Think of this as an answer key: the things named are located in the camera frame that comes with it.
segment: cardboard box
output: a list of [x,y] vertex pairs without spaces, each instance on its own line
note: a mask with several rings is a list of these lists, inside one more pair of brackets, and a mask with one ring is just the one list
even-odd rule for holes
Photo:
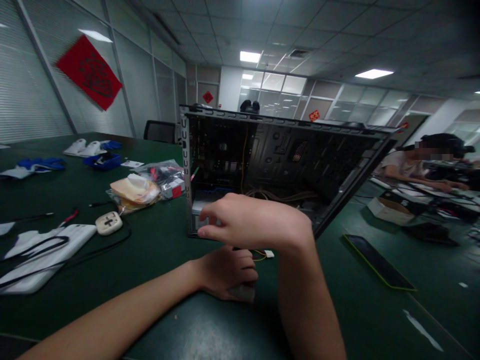
[[367,206],[376,218],[401,226],[415,217],[403,205],[382,197],[375,197]]

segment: open computer case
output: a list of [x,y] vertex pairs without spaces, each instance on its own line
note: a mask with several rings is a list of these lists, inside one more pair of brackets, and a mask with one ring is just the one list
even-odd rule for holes
[[397,130],[186,105],[180,118],[187,234],[193,237],[205,224],[199,221],[205,204],[243,191],[298,208],[317,238],[387,155]]

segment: black chair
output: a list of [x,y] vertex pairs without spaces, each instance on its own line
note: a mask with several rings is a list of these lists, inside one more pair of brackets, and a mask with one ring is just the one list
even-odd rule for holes
[[176,144],[175,127],[176,125],[172,122],[148,120],[143,132],[143,138],[145,140]]

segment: ceiling light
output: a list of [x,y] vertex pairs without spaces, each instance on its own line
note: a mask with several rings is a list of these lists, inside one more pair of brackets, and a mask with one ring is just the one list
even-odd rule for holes
[[256,52],[240,51],[240,61],[258,63],[260,60],[260,56],[261,54]]
[[91,30],[82,30],[82,29],[78,29],[78,31],[81,32],[81,33],[84,33],[85,35],[91,37],[92,39],[95,39],[95,40],[98,40],[98,41],[104,41],[106,43],[113,43],[112,40],[110,40],[106,36],[103,36],[99,32],[91,31]]
[[365,79],[376,79],[380,78],[385,75],[390,75],[393,74],[393,71],[386,71],[386,70],[378,70],[378,69],[372,69],[368,70],[366,72],[362,72],[358,75],[355,75],[357,78],[365,78]]

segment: ceiling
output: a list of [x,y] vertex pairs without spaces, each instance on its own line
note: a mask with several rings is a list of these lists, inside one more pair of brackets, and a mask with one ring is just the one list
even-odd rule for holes
[[[187,61],[475,100],[480,44],[461,0],[142,0]],[[294,49],[310,50],[304,59]],[[240,51],[262,53],[258,64]],[[372,68],[394,74],[368,80]]]

